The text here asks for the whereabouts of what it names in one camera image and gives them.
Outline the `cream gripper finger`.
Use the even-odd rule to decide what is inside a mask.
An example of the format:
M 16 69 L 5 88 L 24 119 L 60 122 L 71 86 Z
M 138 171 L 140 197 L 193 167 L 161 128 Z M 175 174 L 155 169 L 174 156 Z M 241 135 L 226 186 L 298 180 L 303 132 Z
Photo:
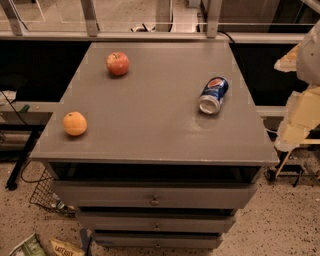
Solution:
M 287 54 L 278 59 L 274 68 L 281 72 L 293 72 L 296 70 L 296 60 L 301 44 L 298 43 Z
M 288 152 L 304 144 L 310 132 L 320 125 L 320 88 L 309 86 L 302 93 L 293 91 L 277 130 L 275 147 Z

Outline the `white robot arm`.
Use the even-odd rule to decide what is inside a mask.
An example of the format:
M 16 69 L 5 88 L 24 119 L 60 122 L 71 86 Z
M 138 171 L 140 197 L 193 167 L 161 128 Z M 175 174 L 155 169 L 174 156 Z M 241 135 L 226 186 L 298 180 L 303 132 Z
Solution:
M 282 72 L 295 71 L 297 78 L 308 84 L 302 93 L 291 93 L 277 130 L 275 147 L 288 152 L 303 144 L 320 124 L 320 21 L 300 43 L 277 60 L 274 68 Z

